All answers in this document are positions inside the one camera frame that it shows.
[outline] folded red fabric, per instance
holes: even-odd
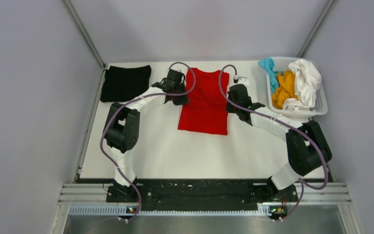
[[[179,130],[199,133],[227,135],[227,101],[220,93],[218,78],[219,71],[203,72],[192,68],[196,75],[196,86],[187,96],[189,104],[183,105],[178,123]],[[229,74],[222,74],[222,88],[227,91]],[[186,90],[193,85],[193,75],[190,70],[186,77]]]

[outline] robotic arm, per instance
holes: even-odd
[[[142,96],[154,93],[184,93],[186,88],[184,86],[185,75],[181,72],[171,70],[166,78],[161,82],[153,84]],[[227,103],[226,110],[229,113],[234,113],[239,116],[239,119],[248,123],[253,127],[262,128],[273,135],[277,136],[287,144],[288,160],[278,172],[267,179],[267,186],[272,196],[277,195],[280,191],[293,185],[298,179],[302,178],[309,172],[322,165],[318,153],[312,145],[307,144],[303,137],[293,130],[277,123],[274,119],[280,119],[283,122],[305,132],[313,141],[319,146],[325,161],[328,162],[332,158],[332,153],[327,145],[326,139],[317,122],[311,120],[303,123],[297,120],[291,120],[281,115],[273,113],[263,104],[252,103],[251,98],[247,93],[247,79],[241,77],[234,78],[235,85],[231,86],[228,92],[228,98],[235,104],[256,110],[259,113],[272,116],[271,119],[261,117],[259,115],[249,113],[247,111],[238,109]],[[135,174],[132,166],[133,151],[131,149],[138,141],[139,136],[139,122],[140,117],[144,116],[153,108],[172,101],[174,105],[183,105],[188,103],[188,97],[184,96],[153,96],[143,98],[140,101],[134,102],[125,107],[116,117],[111,127],[108,129],[105,136],[107,144],[112,148],[113,156],[120,165],[122,173],[130,180],[135,180]],[[111,106],[107,117],[107,123],[110,121],[112,115],[121,106],[119,103],[114,103]],[[116,187],[124,193],[129,191],[130,184],[122,177],[116,170],[115,177]]]

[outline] white cloth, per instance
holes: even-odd
[[[295,95],[299,97],[299,100],[286,99],[283,109],[308,111],[315,107],[316,91],[320,88],[322,76],[312,62],[304,59],[291,62],[289,68],[295,74]]]

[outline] white plastic basket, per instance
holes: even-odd
[[[271,57],[275,63],[273,71],[286,71],[290,70],[289,64],[300,58],[291,58],[291,57]],[[325,91],[323,90],[323,85],[320,85],[319,90],[316,92],[315,107],[311,111],[291,111],[291,110],[279,110],[273,106],[272,103],[272,94],[270,92],[270,77],[266,72],[267,79],[267,94],[269,100],[269,108],[278,114],[282,114],[287,117],[313,117],[317,115],[324,115],[328,112],[328,104],[326,102]]]

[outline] gray floor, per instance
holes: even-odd
[[[88,229],[105,216],[70,216],[65,234],[344,234],[337,206],[301,206],[283,223],[266,217],[144,216],[115,219]]]

